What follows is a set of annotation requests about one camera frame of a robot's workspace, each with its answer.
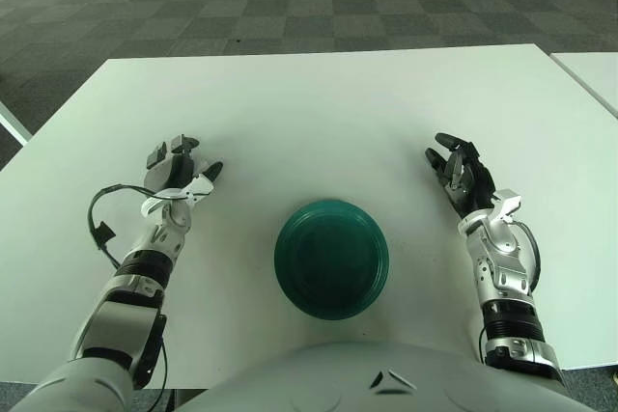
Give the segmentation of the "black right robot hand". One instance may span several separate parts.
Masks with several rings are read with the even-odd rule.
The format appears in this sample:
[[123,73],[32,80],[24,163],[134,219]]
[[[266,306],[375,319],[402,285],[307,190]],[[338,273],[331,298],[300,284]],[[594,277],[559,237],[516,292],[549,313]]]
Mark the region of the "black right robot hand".
[[493,208],[495,186],[476,147],[442,132],[435,135],[435,140],[450,151],[449,157],[445,159],[432,148],[425,150],[425,156],[458,215],[464,218],[474,211]]

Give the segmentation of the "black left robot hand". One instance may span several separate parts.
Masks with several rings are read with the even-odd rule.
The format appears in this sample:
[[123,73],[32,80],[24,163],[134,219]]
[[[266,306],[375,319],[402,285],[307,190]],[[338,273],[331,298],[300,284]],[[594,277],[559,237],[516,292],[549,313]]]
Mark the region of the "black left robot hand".
[[223,162],[193,156],[200,142],[184,134],[162,142],[147,157],[144,187],[157,197],[197,202],[208,196],[223,170]]

